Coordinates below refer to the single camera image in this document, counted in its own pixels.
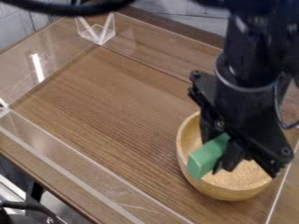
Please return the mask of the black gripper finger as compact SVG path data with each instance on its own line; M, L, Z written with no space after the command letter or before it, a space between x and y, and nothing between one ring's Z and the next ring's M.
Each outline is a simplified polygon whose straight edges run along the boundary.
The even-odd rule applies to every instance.
M233 138L226 143L223 155L221 156L213 171L219 172L221 170L225 170L233 172L239 166L239 163L243 160L250 159L251 155L247 154L247 148L243 141L239 138Z
M210 114L201 116L201 138L206 144L211 139L225 133L225 126L219 125L219 120L211 117Z

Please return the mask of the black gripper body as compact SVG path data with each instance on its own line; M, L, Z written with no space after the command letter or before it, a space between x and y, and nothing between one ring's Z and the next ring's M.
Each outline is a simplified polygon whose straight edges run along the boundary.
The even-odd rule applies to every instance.
M201 107L201 115L210 114L225 126L230 139L239 138L247 154L270 177L277 177L295 157L285 130L294 125L285 122L282 102L291 79L282 75L261 87L243 87L195 70L190 74L189 95Z

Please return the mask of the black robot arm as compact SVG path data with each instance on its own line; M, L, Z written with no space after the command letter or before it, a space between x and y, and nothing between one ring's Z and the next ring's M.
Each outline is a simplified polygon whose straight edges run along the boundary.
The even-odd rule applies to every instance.
M274 178L295 157L285 131L299 119L287 122L281 107L290 85L299 87L299 0L193 1L229 12L215 74L191 72L202 140L229 136L211 169L231 172L253 160Z

